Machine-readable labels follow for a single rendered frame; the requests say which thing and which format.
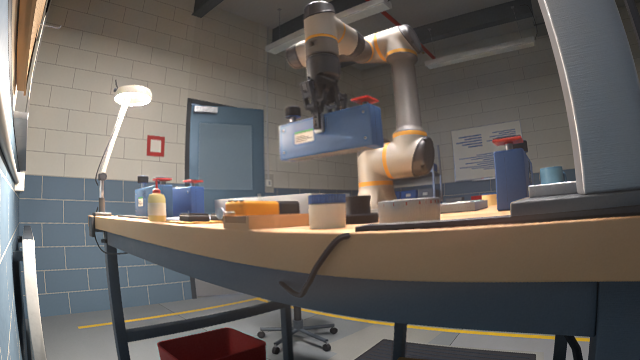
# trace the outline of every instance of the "blue door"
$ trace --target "blue door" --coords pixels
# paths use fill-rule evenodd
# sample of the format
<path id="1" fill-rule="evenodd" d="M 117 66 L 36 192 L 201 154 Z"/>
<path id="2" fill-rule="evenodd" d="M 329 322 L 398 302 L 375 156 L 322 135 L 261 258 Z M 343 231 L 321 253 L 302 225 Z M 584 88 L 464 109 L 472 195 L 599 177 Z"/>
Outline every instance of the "blue door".
<path id="1" fill-rule="evenodd" d="M 264 194 L 263 111 L 189 100 L 186 178 L 204 180 L 205 211 L 214 201 Z"/>

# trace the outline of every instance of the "yellow bottle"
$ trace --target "yellow bottle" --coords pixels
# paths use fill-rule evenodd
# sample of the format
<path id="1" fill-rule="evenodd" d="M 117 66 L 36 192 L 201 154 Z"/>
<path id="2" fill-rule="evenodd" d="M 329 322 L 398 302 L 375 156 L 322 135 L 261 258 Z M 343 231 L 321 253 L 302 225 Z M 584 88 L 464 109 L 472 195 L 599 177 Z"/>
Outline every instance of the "yellow bottle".
<path id="1" fill-rule="evenodd" d="M 158 188 L 158 181 L 170 181 L 161 178 L 154 179 L 156 181 L 156 188 L 149 194 L 149 200 L 147 201 L 147 214 L 149 221 L 165 222 L 167 221 L 167 199 L 162 195 Z"/>

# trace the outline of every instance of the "blue box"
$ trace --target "blue box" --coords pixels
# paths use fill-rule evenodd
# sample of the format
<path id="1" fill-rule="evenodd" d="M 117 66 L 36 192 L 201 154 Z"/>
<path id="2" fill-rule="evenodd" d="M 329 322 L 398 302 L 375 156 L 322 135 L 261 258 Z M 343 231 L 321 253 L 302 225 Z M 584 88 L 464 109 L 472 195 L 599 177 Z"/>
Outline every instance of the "blue box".
<path id="1" fill-rule="evenodd" d="M 136 215 L 147 216 L 147 202 L 149 201 L 149 195 L 155 188 L 155 185 L 145 186 L 140 189 L 136 189 L 134 206 L 136 208 Z M 173 216 L 173 185 L 160 184 L 158 185 L 160 193 L 167 199 L 167 217 Z"/>
<path id="2" fill-rule="evenodd" d="M 533 169 L 523 149 L 502 150 L 493 153 L 496 169 L 498 210 L 510 210 L 511 203 L 529 196 Z"/>
<path id="3" fill-rule="evenodd" d="M 176 186 L 173 188 L 173 213 L 204 214 L 204 188 L 202 186 Z"/>
<path id="4" fill-rule="evenodd" d="M 350 154 L 384 145 L 382 117 L 377 106 L 363 104 L 323 116 L 322 133 L 313 130 L 313 118 L 279 126 L 281 160 Z"/>
<path id="5" fill-rule="evenodd" d="M 415 199 L 418 197 L 418 190 L 404 190 L 400 192 L 399 199 Z"/>

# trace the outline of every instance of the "white lamp head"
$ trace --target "white lamp head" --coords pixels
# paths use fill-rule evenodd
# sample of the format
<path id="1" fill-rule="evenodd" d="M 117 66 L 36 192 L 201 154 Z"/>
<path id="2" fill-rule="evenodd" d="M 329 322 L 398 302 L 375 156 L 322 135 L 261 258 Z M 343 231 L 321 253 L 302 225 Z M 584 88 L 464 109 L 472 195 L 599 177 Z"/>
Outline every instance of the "white lamp head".
<path id="1" fill-rule="evenodd" d="M 142 85 L 124 85 L 118 87 L 114 101 L 128 107 L 145 106 L 151 102 L 151 90 Z"/>

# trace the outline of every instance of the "office chair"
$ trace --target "office chair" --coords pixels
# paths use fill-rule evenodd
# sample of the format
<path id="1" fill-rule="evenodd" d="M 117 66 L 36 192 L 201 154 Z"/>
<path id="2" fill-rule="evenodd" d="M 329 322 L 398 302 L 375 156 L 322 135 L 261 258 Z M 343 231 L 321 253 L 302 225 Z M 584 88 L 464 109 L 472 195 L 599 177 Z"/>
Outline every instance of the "office chair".
<path id="1" fill-rule="evenodd" d="M 335 328 L 334 324 L 323 324 L 323 325 L 310 325 L 310 326 L 304 326 L 304 324 L 302 323 L 302 311 L 299 307 L 294 306 L 293 307 L 293 329 L 292 329 L 292 333 L 303 333 L 307 336 L 310 336 L 316 340 L 320 340 L 322 341 L 324 344 L 321 346 L 322 350 L 324 351 L 331 351 L 331 345 L 329 345 L 329 340 L 323 338 L 322 336 L 313 333 L 309 330 L 317 330 L 317 329 L 329 329 L 329 332 L 332 334 L 335 334 L 338 332 L 338 329 Z M 263 339 L 266 335 L 265 335 L 265 331 L 282 331 L 282 328 L 279 327 L 261 327 L 260 328 L 260 332 L 258 332 L 258 337 Z M 282 343 L 282 339 L 276 341 L 273 344 L 273 349 L 271 350 L 272 353 L 274 354 L 278 354 L 280 353 L 280 348 L 278 347 L 278 345 L 280 345 Z"/>

